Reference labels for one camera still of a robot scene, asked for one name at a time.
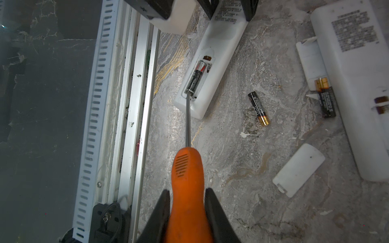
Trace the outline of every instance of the marble surface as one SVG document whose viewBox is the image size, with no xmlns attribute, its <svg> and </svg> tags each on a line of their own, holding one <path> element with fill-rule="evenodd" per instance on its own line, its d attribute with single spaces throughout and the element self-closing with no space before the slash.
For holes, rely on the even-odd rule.
<svg viewBox="0 0 389 243">
<path fill-rule="evenodd" d="M 295 44 L 314 35 L 309 12 L 334 1 L 260 0 L 203 120 L 192 119 L 192 145 L 242 242 L 389 241 L 389 184 L 363 180 L 339 116 L 323 119 Z M 389 40 L 386 0 L 372 0 Z M 172 104 L 209 23 L 197 8 L 183 36 L 161 34 L 139 233 L 184 146 L 184 113 Z M 247 94 L 256 91 L 271 125 L 262 128 Z M 288 198 L 273 177 L 303 144 L 324 163 Z"/>
</svg>

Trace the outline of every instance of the battery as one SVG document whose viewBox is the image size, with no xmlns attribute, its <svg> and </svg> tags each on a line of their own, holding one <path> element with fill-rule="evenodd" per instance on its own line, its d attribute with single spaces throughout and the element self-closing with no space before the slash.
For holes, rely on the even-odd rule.
<svg viewBox="0 0 389 243">
<path fill-rule="evenodd" d="M 316 90 L 319 94 L 320 108 L 324 118 L 336 117 L 334 103 L 331 97 L 331 91 L 327 78 L 315 80 Z"/>
<path fill-rule="evenodd" d="M 193 96 L 193 94 L 196 91 L 197 85 L 200 82 L 201 77 L 203 76 L 204 70 L 207 67 L 207 64 L 203 61 L 199 61 L 197 63 L 196 69 L 193 72 L 191 81 L 188 84 L 187 89 L 185 90 L 185 93 L 189 91 L 189 95 Z"/>
<path fill-rule="evenodd" d="M 258 95 L 255 91 L 248 94 L 252 106 L 254 106 L 255 111 L 257 112 L 258 120 L 261 122 L 262 126 L 267 126 L 270 124 L 270 121 L 263 109 L 261 102 L 259 101 Z"/>
</svg>

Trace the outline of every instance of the screwdriver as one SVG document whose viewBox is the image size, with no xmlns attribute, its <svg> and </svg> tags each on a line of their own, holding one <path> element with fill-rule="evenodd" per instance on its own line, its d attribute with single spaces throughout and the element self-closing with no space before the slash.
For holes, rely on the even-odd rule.
<svg viewBox="0 0 389 243">
<path fill-rule="evenodd" d="M 191 148 L 190 101 L 204 71 L 197 67 L 186 92 L 185 148 L 178 151 L 172 168 L 173 206 L 166 229 L 166 243 L 212 243 L 204 208 L 204 171 L 199 152 Z"/>
</svg>

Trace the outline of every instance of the white debris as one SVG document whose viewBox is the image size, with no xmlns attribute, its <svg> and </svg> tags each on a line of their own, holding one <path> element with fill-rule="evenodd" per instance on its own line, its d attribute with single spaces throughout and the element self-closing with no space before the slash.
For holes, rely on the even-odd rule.
<svg viewBox="0 0 389 243">
<path fill-rule="evenodd" d="M 247 136 L 250 136 L 249 133 L 244 133 L 244 132 L 241 132 L 240 135 L 242 136 L 242 138 L 246 138 Z"/>
<path fill-rule="evenodd" d="M 327 215 L 327 214 L 331 213 L 332 211 L 334 211 L 334 210 L 331 209 L 329 211 L 324 211 L 324 212 L 321 212 L 320 215 Z"/>
</svg>

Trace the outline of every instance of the orange screwdriver handle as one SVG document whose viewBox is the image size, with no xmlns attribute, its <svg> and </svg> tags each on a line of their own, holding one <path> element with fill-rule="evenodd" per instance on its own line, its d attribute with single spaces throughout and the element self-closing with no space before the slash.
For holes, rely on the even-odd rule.
<svg viewBox="0 0 389 243">
<path fill-rule="evenodd" d="M 173 207 L 166 229 L 166 243 L 212 243 L 204 208 L 204 171 L 199 152 L 180 149 L 172 168 Z"/>
</svg>

